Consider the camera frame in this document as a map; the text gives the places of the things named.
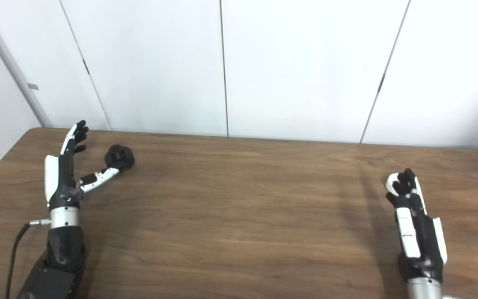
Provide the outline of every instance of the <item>black robotic finger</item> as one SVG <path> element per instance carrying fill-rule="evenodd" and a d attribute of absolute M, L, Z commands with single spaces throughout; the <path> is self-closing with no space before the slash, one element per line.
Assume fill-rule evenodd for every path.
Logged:
<path fill-rule="evenodd" d="M 82 129 L 85 125 L 86 125 L 86 121 L 82 120 L 82 121 L 79 121 L 78 123 L 76 123 L 76 128 L 77 129 Z"/>
<path fill-rule="evenodd" d="M 387 199 L 392 204 L 392 206 L 394 206 L 394 203 L 396 202 L 396 197 L 397 196 L 391 192 L 387 193 Z"/>
<path fill-rule="evenodd" d="M 83 152 L 86 149 L 85 145 L 79 145 L 75 148 L 75 151 L 73 152 L 74 154 Z"/>
<path fill-rule="evenodd" d="M 404 196 L 409 193 L 409 190 L 406 187 L 406 185 L 402 185 L 402 183 L 398 181 L 393 182 L 392 187 L 394 188 L 394 190 L 399 196 Z"/>

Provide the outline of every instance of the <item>cable connector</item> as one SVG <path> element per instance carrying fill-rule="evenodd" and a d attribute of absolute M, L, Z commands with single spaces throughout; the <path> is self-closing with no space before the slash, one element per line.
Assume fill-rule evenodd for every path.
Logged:
<path fill-rule="evenodd" d="M 51 219 L 38 219 L 29 221 L 29 225 L 50 225 Z"/>

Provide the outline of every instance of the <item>white door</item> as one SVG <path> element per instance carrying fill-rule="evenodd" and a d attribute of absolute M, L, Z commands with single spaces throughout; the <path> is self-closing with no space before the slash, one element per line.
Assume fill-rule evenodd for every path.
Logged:
<path fill-rule="evenodd" d="M 0 0 L 0 41 L 53 127 L 110 130 L 57 0 Z"/>
<path fill-rule="evenodd" d="M 410 3 L 363 142 L 478 148 L 478 1 Z"/>
<path fill-rule="evenodd" d="M 226 136 L 218 0 L 62 0 L 114 130 Z"/>
<path fill-rule="evenodd" d="M 230 136 L 359 142 L 406 0 L 222 0 Z"/>

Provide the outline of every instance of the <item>robotic arm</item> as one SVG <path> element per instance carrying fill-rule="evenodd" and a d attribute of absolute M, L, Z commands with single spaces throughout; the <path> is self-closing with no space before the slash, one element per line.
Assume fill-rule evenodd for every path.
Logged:
<path fill-rule="evenodd" d="M 84 151 L 78 145 L 87 138 L 85 121 L 75 124 L 66 135 L 58 157 L 45 158 L 45 195 L 51 219 L 29 225 L 51 224 L 47 249 L 35 263 L 18 299 L 73 299 L 85 268 L 83 231 L 78 226 L 79 202 L 91 191 L 135 163 L 132 151 L 113 145 L 105 155 L 106 168 L 74 180 L 73 156 Z"/>
<path fill-rule="evenodd" d="M 418 178 L 409 168 L 391 174 L 387 199 L 395 209 L 402 251 L 398 267 L 410 299 L 452 298 L 442 295 L 442 273 L 447 261 L 440 218 L 427 215 Z"/>

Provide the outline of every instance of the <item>black fingertip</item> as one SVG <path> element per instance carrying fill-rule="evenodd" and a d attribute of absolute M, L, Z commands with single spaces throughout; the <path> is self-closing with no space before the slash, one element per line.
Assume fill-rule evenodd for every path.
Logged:
<path fill-rule="evenodd" d="M 82 120 L 82 121 L 79 121 L 78 123 L 76 123 L 76 127 L 84 127 L 86 125 L 86 121 L 85 120 Z"/>
<path fill-rule="evenodd" d="M 408 178 L 409 180 L 411 180 L 411 181 L 414 180 L 414 178 L 416 177 L 416 175 L 414 174 L 414 172 L 413 172 L 412 169 L 410 169 L 410 168 L 405 169 L 404 174 L 405 174 L 405 175 L 407 176 L 407 178 Z"/>
<path fill-rule="evenodd" d="M 79 145 L 75 148 L 75 153 L 83 152 L 86 149 L 85 145 Z"/>
<path fill-rule="evenodd" d="M 407 176 L 404 172 L 400 172 L 398 174 L 398 181 L 400 181 L 400 184 L 402 184 L 402 186 L 408 186 Z"/>
<path fill-rule="evenodd" d="M 406 193 L 407 193 L 407 191 L 406 191 L 407 189 L 405 187 L 403 187 L 403 185 L 398 181 L 393 182 L 392 187 L 394 188 L 396 193 L 400 196 L 406 195 Z"/>

